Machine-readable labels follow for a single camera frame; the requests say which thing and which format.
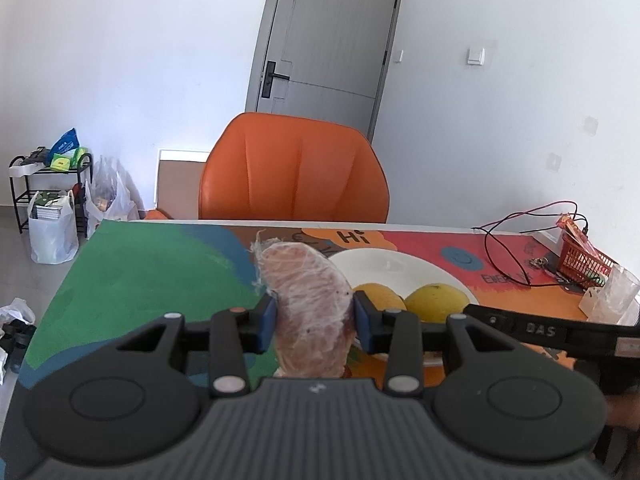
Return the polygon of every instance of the metal screw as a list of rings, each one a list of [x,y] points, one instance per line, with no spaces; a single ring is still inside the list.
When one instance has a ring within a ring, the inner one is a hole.
[[[420,381],[410,375],[396,375],[391,377],[386,385],[399,394],[408,394],[420,387]]]
[[[244,379],[236,375],[224,375],[213,381],[213,387],[221,394],[235,394],[244,389]]]

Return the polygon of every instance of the chair backrest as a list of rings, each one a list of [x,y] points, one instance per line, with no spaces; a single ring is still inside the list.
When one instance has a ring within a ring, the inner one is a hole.
[[[386,222],[389,190],[358,130],[251,112],[211,151],[198,209],[201,219]]]

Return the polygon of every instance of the yellow fruit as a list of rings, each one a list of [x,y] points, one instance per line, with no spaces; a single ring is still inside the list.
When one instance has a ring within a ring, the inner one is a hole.
[[[353,290],[364,291],[371,303],[373,303],[378,310],[385,310],[386,308],[406,310],[402,298],[388,288],[388,286],[380,285],[379,283],[365,283],[364,285],[356,286]]]
[[[449,314],[462,312],[468,303],[464,292],[445,283],[422,286],[404,300],[409,312],[429,323],[444,323]]]

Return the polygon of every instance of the red plastic basket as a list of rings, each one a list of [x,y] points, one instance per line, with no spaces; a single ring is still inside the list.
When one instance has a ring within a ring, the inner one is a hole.
[[[599,274],[608,276],[611,272],[611,267],[616,261],[600,251],[598,251],[598,254],[601,259],[594,258],[589,253],[584,252],[567,232],[562,232],[562,241],[558,272],[579,283],[583,288],[603,286],[604,281],[598,279],[597,276]]]

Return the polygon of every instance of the painted tabletop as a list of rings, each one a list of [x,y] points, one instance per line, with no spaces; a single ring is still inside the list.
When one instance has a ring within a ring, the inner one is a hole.
[[[401,251],[451,273],[485,306],[584,319],[578,309],[581,294],[560,286],[525,288],[508,282],[486,259],[482,235],[471,232],[105,221],[82,248],[28,349],[0,442],[0,480],[17,478],[25,453],[37,453],[22,424],[24,397],[37,381],[166,312],[181,312],[191,322],[233,306],[253,308],[263,294],[249,248],[257,236],[303,242],[326,256],[362,247]],[[529,265],[547,254],[545,247],[526,235],[498,237],[533,283],[552,280]],[[521,272],[497,244],[490,249],[501,268],[514,276]],[[561,352],[546,353],[569,364]],[[253,384],[278,367],[273,348],[261,356],[248,354],[245,361]],[[347,364],[355,377],[382,380],[385,364],[356,348]],[[195,355],[186,373],[204,385],[206,369],[206,354]],[[427,384],[443,377],[441,367],[425,368]]]

